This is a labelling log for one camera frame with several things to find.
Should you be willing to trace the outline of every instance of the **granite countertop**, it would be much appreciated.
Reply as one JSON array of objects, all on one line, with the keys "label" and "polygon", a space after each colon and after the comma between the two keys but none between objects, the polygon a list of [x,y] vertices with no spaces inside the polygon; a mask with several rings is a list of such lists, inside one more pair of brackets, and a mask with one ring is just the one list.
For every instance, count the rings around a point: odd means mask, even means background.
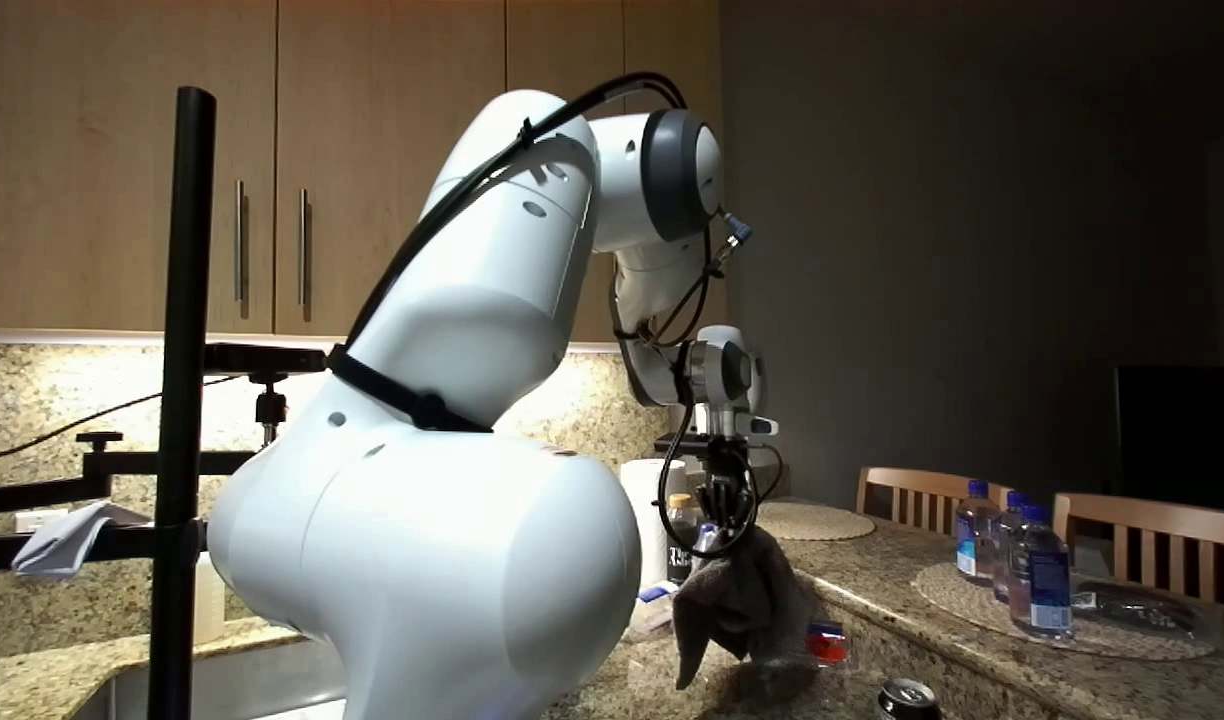
[{"label": "granite countertop", "polygon": [[1132,660],[1009,634],[933,608],[912,590],[916,571],[949,562],[946,536],[876,519],[876,530],[833,542],[786,542],[788,558],[821,585],[833,608],[849,608],[893,634],[933,647],[967,673],[996,678],[1054,714],[1177,720],[1224,714],[1224,608],[1193,605],[1217,643],[1193,660]]},{"label": "granite countertop", "polygon": [[[675,690],[671,632],[618,643],[583,690],[548,714],[869,714],[879,673],[859,665],[871,634],[924,647],[938,665],[959,665],[988,687],[1045,705],[1045,714],[1224,714],[1224,613],[1206,608],[1217,650],[1196,660],[1122,660],[1088,654],[1026,634],[978,626],[933,608],[912,590],[912,576],[949,558],[949,541],[876,519],[869,536],[786,541],[788,558],[821,586],[828,608],[863,619],[849,626],[853,665],[828,673],[762,673],[709,647],[701,678]],[[287,638],[287,626],[238,619],[234,632],[199,650],[229,650]],[[106,638],[0,654],[0,720],[72,714],[115,667],[143,665],[150,638]]]}]

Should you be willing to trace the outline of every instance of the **dark wall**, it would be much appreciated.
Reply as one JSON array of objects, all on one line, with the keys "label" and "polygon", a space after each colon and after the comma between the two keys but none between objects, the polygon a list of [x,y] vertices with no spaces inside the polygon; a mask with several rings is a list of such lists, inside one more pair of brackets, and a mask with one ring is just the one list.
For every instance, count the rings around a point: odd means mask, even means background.
[{"label": "dark wall", "polygon": [[1113,368],[1221,359],[1206,148],[1160,100],[816,0],[730,0],[737,320],[791,486],[1115,470]]}]

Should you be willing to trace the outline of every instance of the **black metal stand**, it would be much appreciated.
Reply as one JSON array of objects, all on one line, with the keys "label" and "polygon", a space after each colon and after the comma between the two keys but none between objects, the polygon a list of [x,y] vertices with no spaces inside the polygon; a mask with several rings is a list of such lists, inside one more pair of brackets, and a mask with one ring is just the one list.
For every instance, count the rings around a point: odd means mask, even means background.
[{"label": "black metal stand", "polygon": [[178,89],[150,714],[190,720],[215,95]]},{"label": "black metal stand", "polygon": [[[110,443],[119,441],[119,433],[82,433],[82,441],[91,443],[85,450],[85,474],[7,484],[7,486],[0,486],[0,511],[110,494],[115,474],[160,474],[160,450],[110,450]],[[199,450],[199,474],[234,474],[250,461],[251,461],[251,450],[242,450],[242,449]],[[14,556],[26,542],[30,542],[30,536],[0,536],[0,571],[14,566]],[[156,556],[156,547],[160,547],[156,526],[110,523],[110,526],[101,526],[101,536],[91,541],[85,558],[87,562],[134,558],[134,556]]]}]

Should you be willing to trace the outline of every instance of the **black cable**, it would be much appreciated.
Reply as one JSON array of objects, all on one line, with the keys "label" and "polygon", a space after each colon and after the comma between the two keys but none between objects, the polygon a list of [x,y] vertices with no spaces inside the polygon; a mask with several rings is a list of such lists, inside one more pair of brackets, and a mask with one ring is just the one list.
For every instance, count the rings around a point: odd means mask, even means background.
[{"label": "black cable", "polygon": [[[701,238],[701,277],[688,285],[688,293],[680,296],[680,304],[675,304],[675,306],[659,320],[659,328],[654,331],[656,347],[686,342],[686,341],[698,331],[701,310],[706,310],[706,304],[709,304],[709,281],[715,277],[715,265],[711,265],[709,242],[711,242],[711,236],[706,232],[706,238]],[[671,341],[659,341],[659,337],[675,324],[675,316],[688,306],[691,296],[698,296],[698,304],[691,304],[688,324],[686,324]]]},{"label": "black cable", "polygon": [[22,450],[30,450],[30,449],[40,449],[40,443],[47,443],[47,441],[55,441],[55,437],[63,437],[63,433],[72,433],[72,426],[82,426],[82,425],[101,418],[101,415],[112,415],[112,410],[123,410],[123,409],[150,402],[150,398],[156,398],[156,394],[165,394],[165,391],[134,394],[134,398],[110,402],[110,409],[101,409],[101,410],[87,410],[87,415],[82,415],[82,418],[68,418],[68,425],[61,425],[61,426],[47,426],[47,433],[43,433],[43,437],[37,437],[37,441],[26,441],[26,443],[14,443],[14,449],[0,449],[0,461],[3,461],[3,454],[22,454]]},{"label": "black cable", "polygon": [[786,454],[780,454],[780,449],[776,443],[751,443],[751,449],[763,449],[763,450],[774,450],[774,461],[776,461],[776,474],[767,480],[767,486],[762,492],[762,505],[776,492],[776,484],[786,480]]}]

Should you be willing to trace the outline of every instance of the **wooden cabinet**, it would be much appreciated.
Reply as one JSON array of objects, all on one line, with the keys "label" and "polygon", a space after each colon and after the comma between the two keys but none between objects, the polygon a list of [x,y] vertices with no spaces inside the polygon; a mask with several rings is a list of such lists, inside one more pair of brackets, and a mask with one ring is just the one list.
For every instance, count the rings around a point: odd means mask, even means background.
[{"label": "wooden cabinet", "polygon": [[278,331],[343,331],[474,111],[501,0],[279,0]]},{"label": "wooden cabinet", "polygon": [[[0,328],[160,328],[178,89],[221,95],[215,203],[234,170],[266,191],[272,15],[272,0],[0,0]],[[238,265],[213,267],[224,316]]]},{"label": "wooden cabinet", "polygon": [[0,328],[165,324],[179,85],[215,95],[207,328],[341,337],[496,93],[659,66],[719,107],[715,39],[711,0],[0,0]]}]

